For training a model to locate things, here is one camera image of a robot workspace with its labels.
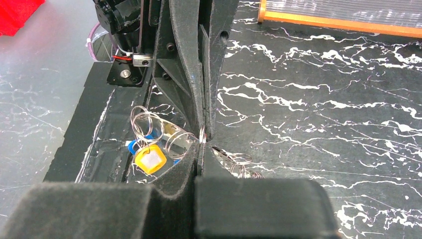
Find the black marble pattern surface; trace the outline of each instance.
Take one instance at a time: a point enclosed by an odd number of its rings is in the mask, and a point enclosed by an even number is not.
[[[344,238],[422,238],[422,44],[258,25],[258,7],[240,1],[211,143],[317,180]]]

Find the black bracket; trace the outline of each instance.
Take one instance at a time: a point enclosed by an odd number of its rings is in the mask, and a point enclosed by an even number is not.
[[[208,139],[214,135],[218,82],[237,5],[161,0],[152,77],[197,137],[203,125]]]
[[[146,70],[146,67],[134,67],[131,64],[114,61],[107,77],[107,83],[124,87],[142,87],[145,82]]]

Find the keychain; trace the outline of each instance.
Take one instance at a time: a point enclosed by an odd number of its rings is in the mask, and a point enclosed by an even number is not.
[[[166,162],[166,156],[161,151],[160,147],[155,144],[140,148],[135,153],[135,164],[147,174],[157,172]]]

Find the white vein pattern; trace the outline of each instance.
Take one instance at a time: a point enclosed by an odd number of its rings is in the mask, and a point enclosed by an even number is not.
[[[63,117],[70,119],[68,108],[74,107],[61,100],[60,89],[49,88],[24,71],[12,71],[7,64],[1,67],[5,71],[0,73],[0,230],[15,203],[44,178],[68,126]]]
[[[347,239],[420,238],[422,44],[257,25],[258,6],[239,4],[214,143],[320,182]]]

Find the cable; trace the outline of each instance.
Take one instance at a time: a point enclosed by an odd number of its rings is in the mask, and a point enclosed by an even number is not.
[[[88,43],[88,51],[91,55],[91,57],[93,58],[94,61],[98,61],[97,57],[95,56],[94,53],[94,46],[92,44],[92,38],[94,36],[95,31],[99,28],[100,23],[98,22],[97,24],[94,25],[94,27],[91,29],[90,34],[88,35],[88,39],[87,39],[87,43]]]
[[[126,56],[130,56],[133,54],[133,52],[129,52],[129,51],[125,51],[123,50],[119,45],[117,45],[119,51],[121,51],[122,53],[126,54]]]
[[[126,61],[131,61],[132,58],[129,57],[121,57],[121,56],[113,56],[114,59],[119,59],[119,60],[126,60]]]

